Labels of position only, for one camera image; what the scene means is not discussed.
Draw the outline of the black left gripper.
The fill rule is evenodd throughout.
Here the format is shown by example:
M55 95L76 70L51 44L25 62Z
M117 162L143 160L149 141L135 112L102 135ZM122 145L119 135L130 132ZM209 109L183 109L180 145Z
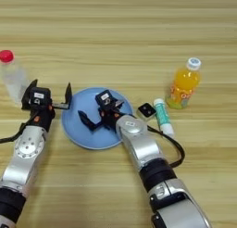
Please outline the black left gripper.
M27 121L27 124L30 126L38 126L44 128L49 132L51 122L55 117L56 113L54 108L68 110L70 108L72 100L72 89L71 84L68 83L66 92L65 92L65 102L64 103L53 103L52 106L30 106L31 99L31 89L37 86L38 80L35 79L27 87L23 97L21 98L21 109L28 110L30 112L30 119Z

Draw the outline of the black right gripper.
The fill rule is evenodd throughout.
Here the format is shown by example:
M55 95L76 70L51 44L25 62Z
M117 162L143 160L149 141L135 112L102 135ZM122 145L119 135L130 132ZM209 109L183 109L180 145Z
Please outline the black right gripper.
M101 117L101 121L94 123L92 122L87 114L81 110L78 111L81 122L91 131L97 130L102 125L105 126L108 130L116 130L117 121L125 115L124 112L121 112L120 109L124 104L123 100L115 99L112 102L112 108L110 109L102 109L99 108L99 115Z

